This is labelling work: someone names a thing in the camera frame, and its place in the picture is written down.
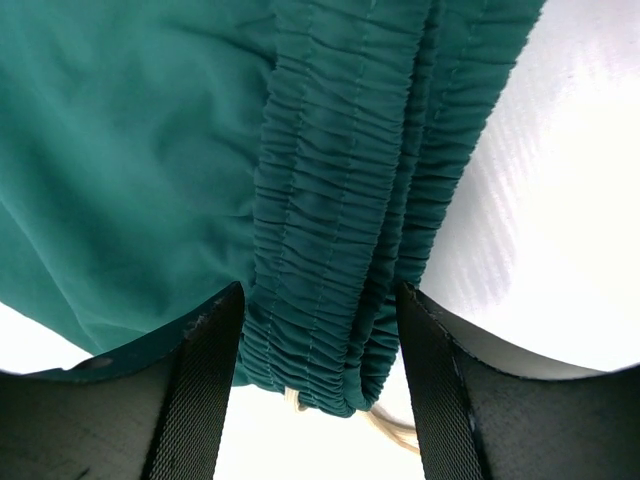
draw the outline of beige cord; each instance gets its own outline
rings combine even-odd
[[[300,392],[289,387],[284,389],[284,399],[291,405],[296,413],[304,412],[307,407],[300,404],[298,396]],[[420,455],[420,448],[418,447],[418,437],[416,435],[416,429],[398,423],[390,419],[380,408],[373,407],[369,412],[358,411],[358,415],[363,417],[369,425],[381,432],[387,438],[394,443],[400,445],[402,448],[409,450],[416,455]]]

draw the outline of white background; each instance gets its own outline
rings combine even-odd
[[[640,362],[640,2],[549,0],[465,172],[423,279],[445,307],[531,350]],[[0,305],[0,368],[86,358]],[[411,420],[402,365],[381,399]],[[216,480],[422,479],[358,418],[232,391]]]

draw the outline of teal garment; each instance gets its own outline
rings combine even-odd
[[[239,280],[236,385],[369,409],[542,3],[0,3],[0,301],[97,354]]]

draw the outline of drawstring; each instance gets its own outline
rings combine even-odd
[[[304,412],[307,407],[301,405],[298,396],[300,392],[293,388],[285,387],[284,400],[293,407],[296,413]],[[363,417],[369,425],[381,432],[391,441],[400,445],[402,448],[409,450],[416,455],[420,455],[418,447],[418,437],[416,430],[408,425],[403,425],[388,418],[378,407],[373,407],[369,412],[358,411],[358,415]]]

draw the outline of clothing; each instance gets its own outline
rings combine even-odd
[[[370,409],[542,3],[0,6],[0,301],[97,354],[239,280],[236,385]]]

